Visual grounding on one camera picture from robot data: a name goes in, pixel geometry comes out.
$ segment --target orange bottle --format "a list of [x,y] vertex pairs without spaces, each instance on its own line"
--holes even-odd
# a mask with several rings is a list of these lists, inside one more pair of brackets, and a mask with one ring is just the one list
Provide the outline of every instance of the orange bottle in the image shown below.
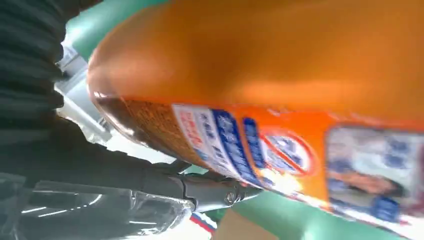
[[171,1],[106,36],[89,89],[133,141],[398,222],[421,194],[423,26],[421,0]]

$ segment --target bottle label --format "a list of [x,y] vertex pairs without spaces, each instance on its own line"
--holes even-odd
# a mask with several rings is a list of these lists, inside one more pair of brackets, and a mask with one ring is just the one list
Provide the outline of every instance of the bottle label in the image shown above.
[[247,105],[172,109],[189,145],[223,175],[403,236],[419,229],[418,125]]
[[178,104],[172,108],[187,141],[211,169],[261,185],[247,161],[237,121],[230,113]]

